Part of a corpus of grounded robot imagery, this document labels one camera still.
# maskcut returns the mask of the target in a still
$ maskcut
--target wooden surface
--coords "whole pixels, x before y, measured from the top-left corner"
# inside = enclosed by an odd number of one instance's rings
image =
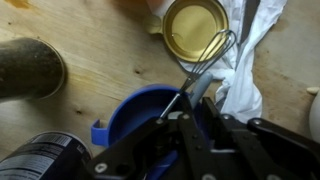
[[[305,92],[320,81],[320,21],[317,0],[289,0],[277,25],[256,49],[254,77],[263,95],[263,117],[309,137]],[[0,39],[33,37],[62,56],[64,88],[43,100],[0,104],[0,159],[34,135],[74,133],[94,155],[90,125],[105,123],[130,93],[142,86],[180,86],[185,73],[161,36],[147,34],[144,0],[0,0]],[[206,95],[213,97],[219,83]]]

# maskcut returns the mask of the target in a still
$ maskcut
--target wooden table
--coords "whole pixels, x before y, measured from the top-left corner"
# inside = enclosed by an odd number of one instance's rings
[[[308,86],[320,78],[320,2],[290,0],[256,49],[255,83],[263,117],[309,137]],[[142,86],[179,87],[185,73],[162,37],[142,27],[144,0],[2,0],[1,41],[33,37],[51,44],[68,70],[65,87],[43,100],[0,104],[0,159],[34,135],[49,130],[74,133],[97,155],[90,140],[95,119],[108,122],[115,108]],[[213,98],[219,83],[206,93]]]

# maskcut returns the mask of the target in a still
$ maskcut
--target wire whisk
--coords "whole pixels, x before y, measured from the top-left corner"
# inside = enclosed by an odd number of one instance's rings
[[[173,106],[176,104],[180,96],[196,82],[204,72],[206,72],[213,64],[215,64],[237,41],[236,34],[231,30],[223,29],[217,32],[210,40],[205,50],[200,55],[194,67],[190,71],[187,79],[170,101],[166,109],[160,115],[160,119],[165,118]]]

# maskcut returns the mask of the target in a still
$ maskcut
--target tin can lid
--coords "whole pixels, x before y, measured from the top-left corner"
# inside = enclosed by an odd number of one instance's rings
[[[167,46],[176,56],[189,62],[197,62],[213,36],[228,28],[227,14],[216,0],[177,0],[163,19]],[[219,50],[220,47],[213,49],[207,59]]]

